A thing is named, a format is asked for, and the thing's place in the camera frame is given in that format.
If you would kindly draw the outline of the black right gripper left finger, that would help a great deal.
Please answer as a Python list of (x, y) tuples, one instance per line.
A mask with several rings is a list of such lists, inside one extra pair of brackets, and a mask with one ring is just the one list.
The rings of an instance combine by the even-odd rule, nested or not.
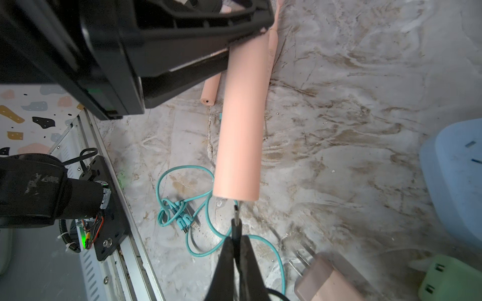
[(234, 268), (233, 242), (226, 238), (205, 301), (233, 301)]

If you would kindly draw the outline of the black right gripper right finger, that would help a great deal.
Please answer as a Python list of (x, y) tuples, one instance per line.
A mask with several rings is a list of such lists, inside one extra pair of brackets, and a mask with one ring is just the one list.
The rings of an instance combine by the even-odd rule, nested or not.
[(238, 272), (240, 275), (240, 300), (270, 301), (251, 241), (247, 235), (240, 239)]

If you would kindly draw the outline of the green plug adapter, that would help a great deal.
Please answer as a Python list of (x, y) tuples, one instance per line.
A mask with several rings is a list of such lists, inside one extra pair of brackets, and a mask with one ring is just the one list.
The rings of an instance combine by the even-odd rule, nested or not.
[(423, 275), (419, 300), (481, 300), (481, 260), (469, 263), (437, 254), (411, 260), (408, 267)]

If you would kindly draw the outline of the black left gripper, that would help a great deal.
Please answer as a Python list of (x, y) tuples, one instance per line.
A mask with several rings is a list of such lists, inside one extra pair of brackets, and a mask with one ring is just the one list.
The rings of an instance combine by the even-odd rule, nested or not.
[(270, 1), (2, 1), (1, 83), (57, 84), (101, 120), (143, 114), (227, 69)]

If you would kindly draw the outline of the pink plug adapter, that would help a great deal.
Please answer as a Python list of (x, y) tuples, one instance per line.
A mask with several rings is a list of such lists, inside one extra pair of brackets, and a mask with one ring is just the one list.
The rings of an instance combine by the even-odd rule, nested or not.
[(303, 265), (303, 270), (296, 268), (294, 263), (289, 263), (298, 274), (298, 279), (294, 285), (294, 293), (299, 300), (341, 301), (365, 299), (357, 288), (326, 257), (320, 253), (315, 253), (310, 247), (305, 247), (305, 251), (311, 258), (305, 257), (299, 250), (292, 250)]

